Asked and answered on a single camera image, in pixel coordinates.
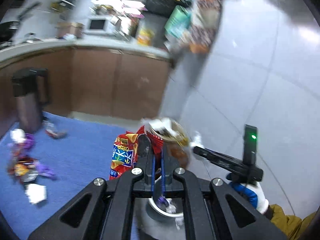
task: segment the black basket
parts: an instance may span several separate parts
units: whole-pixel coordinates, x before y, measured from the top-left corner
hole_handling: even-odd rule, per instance
[[[193,0],[146,0],[145,6],[149,12],[169,18],[177,5],[188,8],[192,5],[192,2]]]

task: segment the pan handle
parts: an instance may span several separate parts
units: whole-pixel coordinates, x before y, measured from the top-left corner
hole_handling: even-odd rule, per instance
[[[32,9],[34,9],[37,6],[40,6],[41,2],[35,2],[32,6],[30,6],[29,8],[25,9],[19,16],[18,16],[18,20],[22,21],[23,17]]]

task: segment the microwave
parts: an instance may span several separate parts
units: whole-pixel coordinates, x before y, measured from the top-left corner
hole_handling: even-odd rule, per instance
[[[112,15],[91,16],[85,27],[85,34],[114,35],[115,26],[110,23]]]

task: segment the red chip bag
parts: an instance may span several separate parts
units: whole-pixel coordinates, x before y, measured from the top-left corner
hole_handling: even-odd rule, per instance
[[[135,167],[138,160],[138,136],[144,134],[144,126],[136,133],[127,131],[120,134],[113,145],[113,155],[109,179],[119,178],[125,171]],[[151,145],[156,156],[156,162],[160,165],[161,150],[163,141],[158,136],[147,132],[146,135],[151,141]]]
[[[138,160],[138,134],[120,134],[113,145],[113,155],[109,179],[118,178],[131,170]]]

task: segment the black gripper frame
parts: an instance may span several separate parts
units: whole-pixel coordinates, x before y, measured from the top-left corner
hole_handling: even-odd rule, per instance
[[[145,136],[139,137],[138,152],[140,174],[127,171],[103,183],[93,180],[28,240],[129,240],[134,199],[150,198],[154,187],[155,158]],[[164,194],[182,198],[186,240],[287,239],[223,180],[199,179],[187,170],[178,174],[178,167],[164,144]]]

